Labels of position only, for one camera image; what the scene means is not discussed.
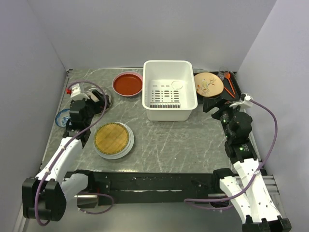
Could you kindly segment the grey deer pattern plate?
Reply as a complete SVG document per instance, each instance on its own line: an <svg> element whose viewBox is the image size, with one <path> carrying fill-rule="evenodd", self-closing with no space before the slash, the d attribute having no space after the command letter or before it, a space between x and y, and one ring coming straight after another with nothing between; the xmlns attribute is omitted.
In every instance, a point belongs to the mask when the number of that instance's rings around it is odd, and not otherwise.
<svg viewBox="0 0 309 232"><path fill-rule="evenodd" d="M103 91L100 91L94 85L84 86L84 92L89 98L92 99L92 103L90 103L90 105L92 107L94 115L100 115L104 110L105 104L106 104L105 111L108 111L108 109L111 107L113 103L112 93L106 87L101 87L101 89Z"/></svg>

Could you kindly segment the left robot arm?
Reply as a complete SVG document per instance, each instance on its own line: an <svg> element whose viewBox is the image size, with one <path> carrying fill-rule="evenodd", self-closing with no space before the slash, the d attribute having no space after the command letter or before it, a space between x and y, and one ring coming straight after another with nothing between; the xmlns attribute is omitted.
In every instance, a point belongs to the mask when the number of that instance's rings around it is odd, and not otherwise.
<svg viewBox="0 0 309 232"><path fill-rule="evenodd" d="M67 202L79 194L96 195L95 176L89 170L76 170L66 179L71 163L81 154L90 134L94 115L104 115L110 106L103 90L93 90L79 100L71 100L61 143L47 165L22 184L23 216L32 218L40 226L59 221Z"/></svg>

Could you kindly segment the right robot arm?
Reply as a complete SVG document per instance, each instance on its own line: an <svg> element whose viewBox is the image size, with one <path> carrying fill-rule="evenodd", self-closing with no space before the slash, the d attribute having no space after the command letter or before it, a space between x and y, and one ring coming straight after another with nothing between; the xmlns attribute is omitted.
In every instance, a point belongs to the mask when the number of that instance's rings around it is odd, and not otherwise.
<svg viewBox="0 0 309 232"><path fill-rule="evenodd" d="M241 109L252 106L252 98L243 94L239 102L231 102L222 97L204 98L203 111L218 110L212 118L219 120L226 142L225 151L243 186L230 169L213 172L211 187L216 192L224 192L242 221L244 232L289 232L292 225L276 208L263 180L256 151L249 139L252 131L252 117Z"/></svg>

